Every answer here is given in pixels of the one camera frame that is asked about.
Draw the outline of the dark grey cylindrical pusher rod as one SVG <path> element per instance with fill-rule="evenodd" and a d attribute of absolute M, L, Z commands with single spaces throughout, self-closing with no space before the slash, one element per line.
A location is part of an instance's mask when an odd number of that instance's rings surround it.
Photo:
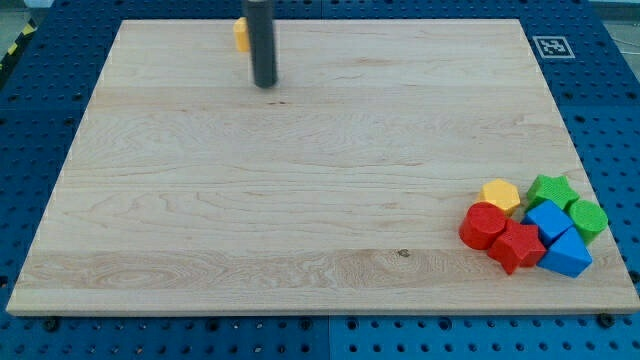
<path fill-rule="evenodd" d="M 262 89 L 278 81 L 272 0 L 244 0 L 254 84 Z"/>

